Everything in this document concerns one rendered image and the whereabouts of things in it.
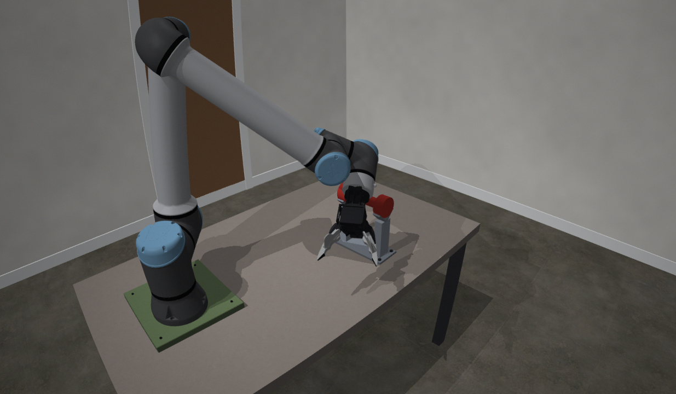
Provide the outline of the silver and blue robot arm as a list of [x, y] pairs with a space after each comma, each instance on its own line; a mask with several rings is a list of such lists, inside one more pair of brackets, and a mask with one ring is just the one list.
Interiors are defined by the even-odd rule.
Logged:
[[298, 160], [322, 184], [343, 183], [343, 194], [349, 186], [360, 186], [371, 199], [378, 149], [368, 140], [350, 141], [325, 128], [313, 131], [191, 48], [182, 20], [147, 20], [138, 28], [135, 47], [148, 67], [158, 196], [154, 225], [137, 236], [137, 255], [152, 292], [154, 318], [164, 325], [187, 325], [204, 314], [208, 299], [191, 266], [203, 218], [190, 194], [186, 86]]

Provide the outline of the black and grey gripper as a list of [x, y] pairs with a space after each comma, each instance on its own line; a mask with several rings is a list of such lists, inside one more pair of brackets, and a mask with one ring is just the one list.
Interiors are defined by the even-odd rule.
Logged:
[[[376, 252], [375, 233], [373, 228], [369, 226], [368, 221], [366, 221], [366, 209], [365, 205], [362, 205], [369, 202], [369, 193], [366, 190], [363, 190], [360, 186], [349, 186], [349, 188], [345, 191], [344, 197], [346, 199], [346, 204], [339, 204], [336, 223], [331, 227], [330, 233], [327, 234], [323, 239], [323, 245], [319, 251], [317, 261], [325, 256], [327, 250], [331, 249], [331, 245], [340, 240], [340, 232], [342, 230], [342, 232], [347, 236], [357, 235], [358, 237], [359, 235], [363, 234], [363, 242], [368, 245], [369, 252], [372, 256], [372, 261], [374, 262], [375, 266], [377, 266], [378, 258]], [[365, 222], [363, 222], [362, 219], [365, 219]], [[368, 235], [368, 237], [366, 237], [366, 235]]]

